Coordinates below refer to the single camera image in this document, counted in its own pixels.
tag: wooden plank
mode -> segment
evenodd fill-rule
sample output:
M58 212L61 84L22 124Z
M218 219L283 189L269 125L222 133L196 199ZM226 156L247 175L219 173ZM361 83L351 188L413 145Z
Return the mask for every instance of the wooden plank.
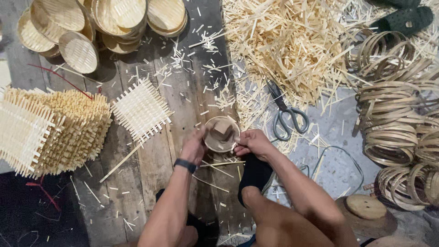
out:
M116 58L117 56L112 55L112 52L108 50L101 52L101 66L94 73L87 75L91 79L102 83L101 93L108 97L109 102L119 97L122 92L128 88L126 84L122 83L123 77L121 73L119 73ZM99 90L98 85L98 83L86 79L86 87L89 92L96 93ZM100 154L104 174L107 174L113 169L135 147L134 144L127 145L133 142L132 138L129 132L123 126L118 125L116 121L117 120L113 121L108 130L104 149ZM119 211L118 220L124 223L123 219L125 218L128 222L136 225L136 227L132 227L133 231L131 231L126 224L123 224L123 227L119 229L119 231L123 231L124 234L126 234L126 240L124 242L136 241L147 220L144 205L142 203L139 204L143 199L143 194L136 159L137 156L135 154L132 155L116 172L105 180L109 193L108 196L113 198L115 212ZM118 188L119 190L112 190L109 187Z
M206 33L219 32L222 25L222 18L220 12L220 4L219 2L209 1L209 0L193 0L193 1L185 1L185 6L189 11L191 20L192 29L198 29L202 24L203 28L199 30L199 35L194 32L189 32L187 35L187 40L189 44L195 44L201 41L201 34L206 31ZM201 16L198 14L197 8L200 9ZM229 67L223 67L216 71L212 70L212 73L204 73L207 69L202 69L203 65L212 65L212 60L215 62L215 67L220 67L224 65L228 65L229 61L226 56L226 43L224 37L219 37L215 39L215 46L218 47L218 53L212 54L210 52L206 52L206 50L201 46L195 46L190 49L190 52L195 52L190 58L192 59L192 69L195 71L194 74L194 84L196 86L196 94L199 102L204 102L203 106L200 106L199 111L204 112L209 110L209 112L203 116L201 119L203 123L215 116L231 116L234 119L237 119L236 112L234 107L226 107L223 111L221 111L217 107L208 107L207 105L216 105L215 96L220 96L220 90L224 89L226 85L226 80L224 78L224 73L227 75L227 78L230 78L229 75ZM218 78L219 87L213 91L204 91L205 86L209 88L213 88L213 84ZM229 92L230 95L233 94L233 87L229 84ZM240 231L239 224L241 224L241 228L250 227L251 226L251 217L247 213L246 209L241 206L241 204L237 200L237 191L239 186L239 178L237 174L236 165L229 165L224 167L219 167L223 171L233 175L235 178L231 178L226 176L223 173L213 172L211 177L211 182L218 187L227 189L230 193L226 193L224 191L213 190L216 192L214 194L214 203L217 207L218 220L224 221L220 226L220 234L225 235L228 234L227 223L229 221L230 226L230 234L235 234ZM218 208L219 202L222 202L227 205L227 208L221 207Z
M143 45L139 47L135 59L133 59L133 57L118 56L120 58L119 68L122 80L129 80L132 75L139 73L140 78L148 78L153 85L158 85L156 77L153 76L155 74L155 67L152 48L152 45L143 43ZM149 218L149 214L154 208L155 194L160 189L166 188L173 171L166 131L170 125L166 124L162 127L163 130L160 131L159 134L155 134L143 144L143 149L140 148L137 150L144 198L143 204L147 218Z
M61 65L62 63L64 63L64 59L62 58L62 56L58 56L56 58L45 58L43 56L40 56L40 63L41 63L41 66L44 68L56 70L57 69L56 65ZM74 70L67 64L63 65L63 67L70 69L70 70ZM68 80L70 83L72 83L73 85L75 85L79 89L81 89L83 91L86 90L84 78L82 78L81 76L73 74L69 71L65 71L63 69L58 69L56 71L56 73L58 73L60 76L64 77L66 80ZM43 71L43 78L44 78L45 85L54 91L63 91L63 90L71 90L71 89L76 90L68 82L66 82L65 80L63 80L59 76L53 74L52 72L44 70Z
M24 47L16 34L18 19L27 7L29 7L29 3L23 0L0 1L3 39L9 41L4 48L11 73L12 87L27 90L37 87L46 91L41 69L27 65L41 66L38 53Z
M100 67L98 70L93 72L92 74L87 74L85 76L102 82L102 94L108 97L108 101L110 102L111 99L115 99L122 93L122 84L120 83L120 75L117 68L117 61L111 60L109 57L111 56L112 52L109 51L103 51L99 53L100 56ZM97 93L99 88L96 86L99 85L98 83L91 81L89 79L85 79L85 85L86 90L92 94ZM120 160L123 159L123 154L121 154L118 150L115 150L115 133L117 133L118 125L112 122L110 128L108 129L107 137L104 141L104 148L101 150L101 153L93 162L88 162L88 167L93 175L92 178L89 178L87 180L87 184L92 188L92 186L99 191L100 195L97 195L98 198L103 200L108 200L109 204L104 205L105 208L100 208L100 210L105 211L105 215L101 217L100 220L95 219L93 221L93 224L90 224L89 219L87 219L86 216L92 216L93 211L90 212L90 210L93 210L91 207L82 207L81 211L84 215L84 221L86 224L87 232L89 234L89 240L91 246L107 246L107 245L113 245L117 243L125 243L128 241L127 239L127 229L128 231L131 231L128 227L126 227L126 224L123 221L124 217L127 217L128 214L125 213L125 208L121 207L121 201L125 199L125 197L122 197L122 190L125 189L125 187L121 187L120 190L117 192L115 190L111 190L109 187L117 188L119 185L114 184L114 179L118 179L120 175L115 173L114 177L111 177L107 180L105 180L103 183L99 183L99 180L107 174L108 170L111 168L108 168L109 162L115 163L116 165ZM88 175L88 172L81 168L81 170L75 171L75 177L77 177L77 173L84 172L85 171L85 177L90 177ZM110 196L110 199L107 199L103 194L106 194ZM91 197L90 201L93 202L93 200L96 200L95 198Z
M84 223L86 225L90 246L111 246L114 243L126 242L124 222L122 218L116 218L118 210L113 203L116 197L107 199L103 194L108 195L106 182L99 183L100 177L104 176L101 165L101 155L94 162L87 162L87 166L93 177L90 177L87 169L82 167L75 170L74 184L78 190L78 203L81 206ZM99 198L102 208L96 198L89 192L84 182L90 187L93 193Z
M188 42L187 42L187 32L190 30L190 25L186 27L186 30L180 34L178 39L177 48L181 52L181 54L185 54L184 60L190 61L187 58L188 52ZM174 62L174 59L171 58L173 56L175 47L174 42L170 39L166 40L164 37L161 37L154 32L150 31L147 35L148 37L152 37L152 41L150 43L150 47L154 52L154 65L156 71L160 70L164 65L169 64L168 67L171 67L171 63ZM161 49L163 46L163 42L166 42L166 47ZM195 85L192 74L192 66L190 62L183 62L183 67L181 69L172 69L172 75L167 77L164 81L164 76L158 74L156 76L157 81L167 85L171 85L172 87L161 85L158 90L160 94L166 98L166 101L169 104L169 107L175 111L172 115L171 119L174 120L173 123L166 127L167 135L168 135L168 143L169 149L171 153L172 163L175 159L178 158L183 139L187 134L189 134L194 126L200 121L198 110L198 100L195 94ZM197 206L199 207L208 207L207 204L210 202L198 202L197 201L197 193L208 193L209 191L200 191L197 187L197 182L193 178L192 185L190 189L189 195L189 211L196 212Z

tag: wooden block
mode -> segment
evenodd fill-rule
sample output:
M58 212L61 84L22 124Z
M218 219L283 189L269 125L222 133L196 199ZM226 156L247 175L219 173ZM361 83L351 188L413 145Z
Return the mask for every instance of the wooden block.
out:
M232 124L228 121L221 120L215 123L213 129L210 131L210 134L219 141L225 141L229 138L232 131Z

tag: red string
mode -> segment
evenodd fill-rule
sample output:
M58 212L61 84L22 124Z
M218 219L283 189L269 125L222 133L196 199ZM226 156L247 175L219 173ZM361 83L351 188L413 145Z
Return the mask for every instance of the red string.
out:
M44 194L46 194L46 196L49 198L50 202L53 203L53 205L55 206L55 208L58 210L58 212L61 212L61 209L58 207L58 204L54 201L54 199L49 195L49 193L47 193L47 191L43 188L42 183L43 183L43 178L44 176L41 177L40 179L40 183L32 183L32 182L27 182L26 185L27 186L38 186L42 189L42 191L44 192Z
M30 65L30 66L34 66L34 67L37 67L37 68L40 68L40 69L44 69L44 70L49 71L49 72L52 72L53 74L55 74L55 75L61 77L63 80L65 80L66 82L68 82L70 85L72 85L74 88L76 88L79 92L83 93L83 94L84 94L85 96L87 96L89 99L93 100L92 97L88 96L88 94L84 93L84 91L82 91L81 89L77 88L75 85L73 85L71 82L69 82L68 80L66 80L64 77L62 77L60 74L56 73L55 71L53 71L53 70L51 70L51 69L48 69L48 68L41 67L41 66L37 66L37 65L33 65L33 64L29 64L29 63L28 63L28 65Z

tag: foot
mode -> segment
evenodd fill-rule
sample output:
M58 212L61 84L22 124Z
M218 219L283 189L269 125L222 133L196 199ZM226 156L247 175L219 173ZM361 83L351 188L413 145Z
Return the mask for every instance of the foot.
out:
M242 189L247 186L254 186L261 192L269 181L273 169L267 162L260 161L252 153L248 154L245 160L244 174L239 183L238 200L245 207L242 200Z

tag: round wooden disc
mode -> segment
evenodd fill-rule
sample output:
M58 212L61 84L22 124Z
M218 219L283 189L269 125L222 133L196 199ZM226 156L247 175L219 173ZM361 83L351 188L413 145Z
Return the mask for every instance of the round wooden disc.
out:
M61 35L68 32L67 29L52 22L35 1L30 6L30 19L38 32L56 44L58 44Z
M24 11L18 20L17 36L21 43L32 51L45 52L56 45L38 32L30 20L29 10Z
M48 51L40 52L40 55L46 58L54 58L61 55L61 52L59 51L58 45L55 45L52 49Z
M346 205L351 212L368 220L384 217L387 211L378 199L360 194L348 196Z
M142 40L139 39L136 43L133 44L121 44L118 43L116 39L114 39L111 35L102 33L102 42L109 50L115 53L127 54L136 50L140 46Z
M133 28L145 16L146 0L110 0L108 8L118 26Z
M149 0L148 22L165 33L177 31L184 21L183 0Z
M148 19L148 25L151 27L151 29L152 29L154 32L156 32L156 33L158 33L158 34L160 34L160 35L162 35L162 36L170 37L170 38L172 38L172 37L177 37L182 31L184 31L184 30L186 29L186 25L187 25L187 14L185 13L185 15L184 15L184 21L181 23L180 27L179 27L176 31L173 31L173 32L163 32L162 29L160 29L160 28L158 28L157 26L155 26L155 25L154 25L149 19Z
M233 127L233 134L230 135L230 137L226 140L226 141L219 141L216 138L214 138L210 131L207 131L205 138L204 138L204 143L206 144L206 146L212 150L215 151L217 153L226 153L226 152L230 152L234 146L235 137L239 136L239 127L238 125L231 121L228 117L226 116L216 116L214 118L209 119L209 121L207 121L206 123L206 127L208 129L212 128L217 122L219 121L226 121L229 122L232 127Z
M91 73L98 65L97 50L83 34L67 32L59 39L59 50L64 60L80 73Z
M429 247L426 243L403 236L385 236L370 242L367 247Z
M358 235L380 238L392 235L398 227L396 218L389 211L386 212L384 217L376 220L366 220L356 216L346 208L346 196L338 198L335 203L352 227L353 232Z
M41 6L47 17L54 23L70 31L81 31L85 25L84 15L76 1L34 0Z
M123 28L116 24L108 11L109 0L93 0L92 7L95 7L96 23L98 26L108 34L122 36L131 33L131 29Z

